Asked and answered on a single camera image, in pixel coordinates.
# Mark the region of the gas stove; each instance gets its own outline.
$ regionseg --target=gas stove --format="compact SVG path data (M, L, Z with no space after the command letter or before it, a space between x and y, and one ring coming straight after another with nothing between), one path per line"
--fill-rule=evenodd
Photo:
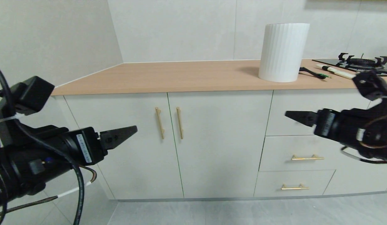
M345 58L348 53L341 53L336 58L320 58L314 59L313 61L332 65L346 70L354 72L363 72L372 69L385 69L387 70L387 57L375 57L374 59L368 58L354 58L354 55L349 55Z

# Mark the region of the drawer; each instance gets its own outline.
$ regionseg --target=drawer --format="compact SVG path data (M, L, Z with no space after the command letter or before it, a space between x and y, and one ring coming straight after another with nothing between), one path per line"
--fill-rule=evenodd
M259 172L255 197L322 195L334 171Z
M313 134L314 128L285 117L285 111L317 112L323 108L336 111L351 108L366 109L369 103L370 101L363 98L357 89L275 90L266 136Z
M315 135L265 137L259 171L327 170L352 159L342 145Z

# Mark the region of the robotic arm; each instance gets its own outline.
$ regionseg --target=robotic arm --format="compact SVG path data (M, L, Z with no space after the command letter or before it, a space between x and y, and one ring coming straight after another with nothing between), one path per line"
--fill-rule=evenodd
M315 125L314 134L337 141L344 145L342 153L362 162L387 163L387 83L379 74L385 70L370 70L356 75L352 80L360 94L374 101L382 102L363 110L353 108L341 112L324 108L316 112L287 111L285 116L309 127ZM378 161L358 158L345 152L353 148L365 158L377 158Z
M52 201L58 196L42 199L7 210L7 203L24 195L43 191L46 182L74 169L78 178L79 200L74 224L82 213L84 183L79 168L96 172L87 165L102 161L108 150L116 148L137 132L136 126L96 133L92 127L69 131L66 127L48 125L32 128L21 124L16 113L39 112L50 97L54 85L32 77L12 88L0 71L0 224L7 212Z

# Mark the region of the label sticker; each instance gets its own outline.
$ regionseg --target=label sticker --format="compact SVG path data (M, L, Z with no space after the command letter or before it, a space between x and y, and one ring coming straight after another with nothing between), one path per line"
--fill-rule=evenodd
M323 132L321 133L323 136L327 136L328 135L329 129L332 126L332 122L334 121L334 118L335 118L335 114L334 113L331 112L330 114L328 114L327 121L325 122L325 126L323 128Z
M90 158L88 148L86 147L84 136L82 134L77 134L76 139L78 139L79 146L81 147L82 154L85 157L85 161L88 163L92 162L92 159Z

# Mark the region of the white wall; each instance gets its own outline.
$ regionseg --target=white wall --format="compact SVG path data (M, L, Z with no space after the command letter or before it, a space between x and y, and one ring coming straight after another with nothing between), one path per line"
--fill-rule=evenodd
M31 127L52 124L57 127L67 127L69 130L78 129L63 96L50 97L42 111L21 118L21 122ZM101 176L100 171L96 167L94 169ZM88 182L92 177L91 173L83 169L82 173L84 181ZM26 195L10 202L9 208L58 195L77 186L78 182L74 172L69 171L48 182L45 190L37 195ZM75 192L49 203L11 212L6 215L3 225L69 225L74 221L77 202L78 192ZM117 204L117 201L107 198L98 178L92 185L85 188L85 201L80 225L107 224Z
M109 0L123 61L259 59L270 23L310 23L305 58L387 55L387 1Z
M122 63L106 0L0 0L0 68L10 85L37 75L55 84ZM50 98L44 109L21 121L39 127L78 128L67 107ZM83 171L85 180L91 175ZM9 207L37 201L77 187L72 171L47 183L45 191L24 196ZM5 225L69 225L78 193L6 215ZM107 224L116 201L108 200L99 181L86 188L82 225Z
M10 85L63 84L122 63L106 0L0 0L0 68Z

